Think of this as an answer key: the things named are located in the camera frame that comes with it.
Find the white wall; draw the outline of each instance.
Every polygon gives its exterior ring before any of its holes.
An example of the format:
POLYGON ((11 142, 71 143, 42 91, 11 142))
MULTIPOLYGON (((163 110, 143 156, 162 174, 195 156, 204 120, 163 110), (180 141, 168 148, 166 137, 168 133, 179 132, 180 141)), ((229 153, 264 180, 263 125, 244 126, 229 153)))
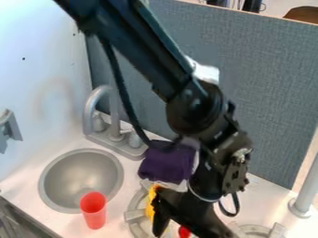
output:
POLYGON ((84 37, 71 18, 52 0, 1 1, 0 110, 16 114, 23 141, 0 153, 0 181, 79 126, 89 90, 84 37))

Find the purple sponge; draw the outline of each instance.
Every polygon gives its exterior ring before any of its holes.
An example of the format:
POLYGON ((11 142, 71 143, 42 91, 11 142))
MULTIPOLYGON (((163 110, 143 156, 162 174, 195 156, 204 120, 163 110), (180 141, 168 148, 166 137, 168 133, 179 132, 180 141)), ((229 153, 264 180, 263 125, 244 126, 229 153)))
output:
MULTIPOLYGON (((171 144, 171 142, 163 140, 153 140, 152 143, 156 148, 164 148, 171 144)), ((139 167, 138 174, 141 179, 180 184, 191 176, 194 156, 195 149, 181 144, 171 152, 161 152, 155 148, 149 148, 139 167)))

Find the silver sink basin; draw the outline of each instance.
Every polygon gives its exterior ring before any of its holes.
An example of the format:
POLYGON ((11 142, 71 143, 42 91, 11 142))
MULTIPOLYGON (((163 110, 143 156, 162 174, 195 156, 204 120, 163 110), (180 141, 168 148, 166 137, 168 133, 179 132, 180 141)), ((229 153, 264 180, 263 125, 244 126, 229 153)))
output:
POLYGON ((107 203, 118 193, 124 169, 112 154, 97 149, 67 152, 52 161, 39 180, 46 205, 64 213, 80 213, 80 198, 87 192, 105 194, 107 203))

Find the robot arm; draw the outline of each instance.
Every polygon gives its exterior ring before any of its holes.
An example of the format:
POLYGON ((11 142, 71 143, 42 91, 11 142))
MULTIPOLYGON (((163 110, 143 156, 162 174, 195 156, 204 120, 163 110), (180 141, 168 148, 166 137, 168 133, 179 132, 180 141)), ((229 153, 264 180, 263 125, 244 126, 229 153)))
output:
POLYGON ((199 166, 189 180, 189 191, 157 191, 153 201, 154 235, 160 237, 173 219, 199 237, 232 237, 216 216, 213 203, 221 196, 235 197, 238 191, 244 190, 251 141, 233 119, 234 105, 217 86, 218 71, 211 74, 205 66, 185 57, 142 0, 55 1, 81 31, 99 38, 110 59, 122 99, 123 78, 112 45, 152 83, 152 90, 166 102, 170 127, 201 144, 199 166), (207 78, 212 78, 213 84, 207 83, 207 78))

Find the red cup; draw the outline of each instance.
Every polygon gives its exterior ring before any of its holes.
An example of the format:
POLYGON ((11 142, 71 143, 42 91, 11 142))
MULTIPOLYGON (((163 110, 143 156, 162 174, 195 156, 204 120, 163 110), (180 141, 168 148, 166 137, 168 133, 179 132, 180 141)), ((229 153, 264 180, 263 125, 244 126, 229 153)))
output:
POLYGON ((80 201, 80 208, 90 229, 97 230, 105 224, 106 197, 100 192, 90 192, 80 201))
POLYGON ((179 238, 189 238, 191 235, 190 231, 185 227, 179 227, 179 238))

